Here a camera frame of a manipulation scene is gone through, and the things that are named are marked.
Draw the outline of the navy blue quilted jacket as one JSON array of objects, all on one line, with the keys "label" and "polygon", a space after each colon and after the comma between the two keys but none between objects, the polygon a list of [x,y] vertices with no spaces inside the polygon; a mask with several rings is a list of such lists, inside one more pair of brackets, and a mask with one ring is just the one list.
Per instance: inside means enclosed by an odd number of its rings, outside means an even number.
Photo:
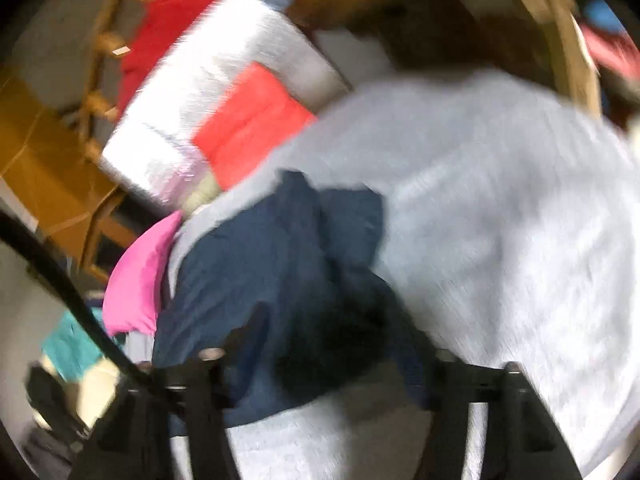
[{"label": "navy blue quilted jacket", "polygon": [[274,192],[201,236],[182,259],[156,324],[153,361],[179,365],[221,346],[260,312],[268,326],[227,375],[234,428],[297,408],[386,359],[416,400],[434,347],[374,272],[384,198],[370,188],[313,188],[282,174]]}]

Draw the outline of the cream leather sofa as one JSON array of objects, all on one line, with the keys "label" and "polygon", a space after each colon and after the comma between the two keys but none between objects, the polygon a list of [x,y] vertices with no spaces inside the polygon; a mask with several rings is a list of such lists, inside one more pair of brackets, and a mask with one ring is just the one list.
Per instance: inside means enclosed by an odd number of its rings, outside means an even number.
[{"label": "cream leather sofa", "polygon": [[114,399],[119,383],[116,365],[100,359],[77,382],[66,382],[45,354],[40,356],[39,364],[62,386],[66,408],[92,429]]}]

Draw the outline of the black hanging garment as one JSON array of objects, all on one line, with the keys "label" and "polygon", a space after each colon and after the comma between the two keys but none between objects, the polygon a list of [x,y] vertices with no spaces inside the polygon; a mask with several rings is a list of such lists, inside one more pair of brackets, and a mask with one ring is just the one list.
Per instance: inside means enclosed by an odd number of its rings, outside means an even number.
[{"label": "black hanging garment", "polygon": [[39,363],[32,363],[25,380],[30,406],[68,444],[88,438],[89,429],[67,404],[60,382]]}]

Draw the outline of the teal shirt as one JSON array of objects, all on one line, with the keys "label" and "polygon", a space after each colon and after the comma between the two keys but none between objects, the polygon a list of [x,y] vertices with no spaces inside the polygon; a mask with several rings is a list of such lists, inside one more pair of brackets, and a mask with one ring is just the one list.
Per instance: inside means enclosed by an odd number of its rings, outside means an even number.
[{"label": "teal shirt", "polygon": [[52,333],[43,341],[42,353],[64,382],[78,382],[85,372],[104,358],[103,351],[65,311]]}]

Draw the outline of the pink pillow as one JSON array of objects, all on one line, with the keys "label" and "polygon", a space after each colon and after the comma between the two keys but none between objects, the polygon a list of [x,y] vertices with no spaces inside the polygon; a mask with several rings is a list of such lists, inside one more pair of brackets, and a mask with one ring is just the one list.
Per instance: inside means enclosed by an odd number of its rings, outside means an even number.
[{"label": "pink pillow", "polygon": [[120,257],[108,279],[102,304],[105,331],[111,336],[139,332],[153,336],[160,313],[160,283],[180,211],[156,222]]}]

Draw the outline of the wooden base cabinet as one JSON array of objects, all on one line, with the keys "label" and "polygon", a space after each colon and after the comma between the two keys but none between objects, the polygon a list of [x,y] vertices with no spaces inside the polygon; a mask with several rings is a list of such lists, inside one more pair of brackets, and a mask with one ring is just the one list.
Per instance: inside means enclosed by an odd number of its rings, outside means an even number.
[{"label": "wooden base cabinet", "polygon": [[163,215],[122,188],[114,188],[93,210],[56,226],[44,244],[70,263],[73,274],[105,285],[125,250]]}]

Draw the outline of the silver foil insulation panel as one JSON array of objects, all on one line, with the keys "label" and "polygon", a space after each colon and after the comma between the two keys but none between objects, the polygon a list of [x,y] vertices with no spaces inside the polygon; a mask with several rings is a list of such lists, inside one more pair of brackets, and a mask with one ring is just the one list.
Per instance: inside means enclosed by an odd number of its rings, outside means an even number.
[{"label": "silver foil insulation panel", "polygon": [[251,62],[271,70],[314,113],[347,92],[305,35],[262,0],[216,0],[146,77],[101,153],[101,168],[127,191],[178,209],[212,177],[191,138]]}]

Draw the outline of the wooden stair railing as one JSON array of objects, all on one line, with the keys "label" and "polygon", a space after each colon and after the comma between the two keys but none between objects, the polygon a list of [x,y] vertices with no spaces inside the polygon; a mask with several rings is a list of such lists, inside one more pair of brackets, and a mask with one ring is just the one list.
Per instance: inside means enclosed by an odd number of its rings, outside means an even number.
[{"label": "wooden stair railing", "polygon": [[79,105],[78,136],[85,156],[99,162],[103,151],[96,140],[94,125],[97,120],[115,125],[119,118],[117,104],[102,92],[103,67],[107,60],[119,61],[130,52],[127,40],[114,29],[117,13],[124,1],[138,3],[150,0],[104,0],[93,24],[90,37],[88,72],[84,94]]}]

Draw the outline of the red cushion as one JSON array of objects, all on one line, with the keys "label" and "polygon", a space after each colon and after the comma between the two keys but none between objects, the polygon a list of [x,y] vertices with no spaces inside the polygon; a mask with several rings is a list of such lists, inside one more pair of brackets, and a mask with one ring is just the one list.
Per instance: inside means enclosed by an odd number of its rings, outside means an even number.
[{"label": "red cushion", "polygon": [[234,78],[216,110],[192,136],[192,144],[227,191],[315,120],[267,67],[252,63]]}]

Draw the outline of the red blanket on railing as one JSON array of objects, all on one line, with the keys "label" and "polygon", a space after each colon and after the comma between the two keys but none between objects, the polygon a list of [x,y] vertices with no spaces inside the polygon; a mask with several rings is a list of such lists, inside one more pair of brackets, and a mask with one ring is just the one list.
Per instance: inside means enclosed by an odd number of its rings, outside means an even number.
[{"label": "red blanket on railing", "polygon": [[120,62],[117,108],[122,114],[155,65],[215,0],[151,0],[129,52]]}]

